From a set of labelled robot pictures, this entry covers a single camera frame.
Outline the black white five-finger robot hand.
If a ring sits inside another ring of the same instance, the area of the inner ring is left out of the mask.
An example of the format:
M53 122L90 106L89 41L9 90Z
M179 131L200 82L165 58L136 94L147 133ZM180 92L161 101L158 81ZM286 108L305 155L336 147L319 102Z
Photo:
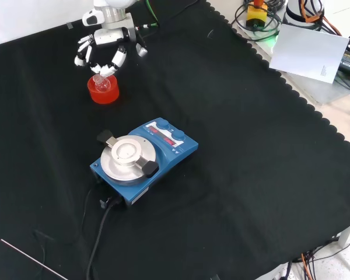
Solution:
M130 38L128 29L125 27L117 29L98 29L78 41L78 50L74 58L74 64L77 67L89 66L94 74L107 78L114 75L123 65L127 57L127 50L123 43ZM117 45L117 51L113 55L111 62L100 66L93 62L92 54L94 47L106 47Z

